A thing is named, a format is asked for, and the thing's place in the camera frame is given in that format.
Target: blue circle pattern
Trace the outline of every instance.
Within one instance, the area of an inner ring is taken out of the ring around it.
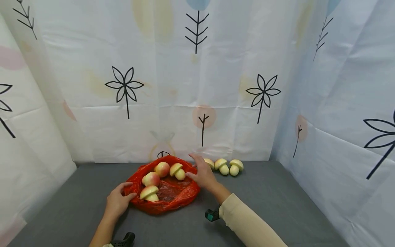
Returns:
[[[203,11],[209,5],[210,0],[186,0],[186,2],[189,6],[191,6],[192,9]]]

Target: beige sleeve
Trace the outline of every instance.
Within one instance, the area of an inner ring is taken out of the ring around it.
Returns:
[[[235,194],[222,203],[219,215],[247,247],[286,247],[273,229]]]

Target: gray mat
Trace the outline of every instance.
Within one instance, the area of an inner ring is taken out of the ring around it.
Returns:
[[[237,177],[217,179],[261,216],[289,247],[348,247],[321,211],[278,162],[245,162]],[[141,164],[84,164],[11,242],[14,246],[87,246],[103,215],[106,196]],[[222,220],[204,212],[217,203],[202,190],[190,205],[161,216],[130,208],[115,239],[136,234],[134,247],[244,246]]]

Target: white backdrop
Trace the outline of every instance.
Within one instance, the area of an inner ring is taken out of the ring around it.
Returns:
[[[392,247],[395,2],[329,3],[316,6],[306,46],[295,55],[271,158],[351,246]],[[326,18],[332,21],[322,32]],[[316,46],[321,33],[328,34]]]
[[[5,246],[75,164],[1,14],[0,157],[0,246]]]
[[[13,32],[46,48],[37,56],[50,61],[41,71],[53,74],[65,100],[68,120],[56,104],[53,111],[75,161],[145,162],[166,153],[189,159],[191,151],[267,160],[297,4],[25,0],[38,40],[16,21],[18,13],[6,15]]]

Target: red plastic bag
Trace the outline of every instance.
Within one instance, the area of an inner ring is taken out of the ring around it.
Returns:
[[[171,177],[169,174],[166,177],[161,178],[160,185],[158,186],[159,192],[157,195],[159,197],[159,201],[149,202],[146,200],[140,200],[140,193],[144,188],[141,180],[149,172],[153,172],[156,165],[160,162],[167,162],[170,166],[175,163],[180,163],[182,164],[182,169],[185,172],[191,172],[194,174],[197,174],[198,172],[198,170],[192,167],[189,162],[171,155],[167,155],[149,164],[140,166],[139,169],[127,180],[127,182],[133,182],[133,185],[125,188],[124,191],[125,195],[134,192],[137,193],[137,196],[131,200],[133,205],[139,210],[152,215],[158,215],[186,206],[196,198],[200,191],[200,187],[197,183],[190,178],[185,177],[183,181],[178,181],[175,177]]]

